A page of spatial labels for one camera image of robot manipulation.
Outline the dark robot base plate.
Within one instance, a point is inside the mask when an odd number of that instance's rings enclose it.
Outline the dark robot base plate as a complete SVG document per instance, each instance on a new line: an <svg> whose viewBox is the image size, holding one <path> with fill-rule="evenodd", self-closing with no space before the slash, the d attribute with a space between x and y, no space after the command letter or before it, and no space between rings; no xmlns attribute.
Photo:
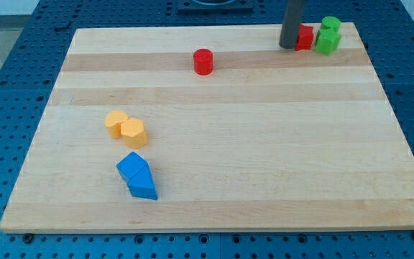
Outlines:
<svg viewBox="0 0 414 259"><path fill-rule="evenodd" d="M177 0L178 13L246 11L254 8L253 0Z"/></svg>

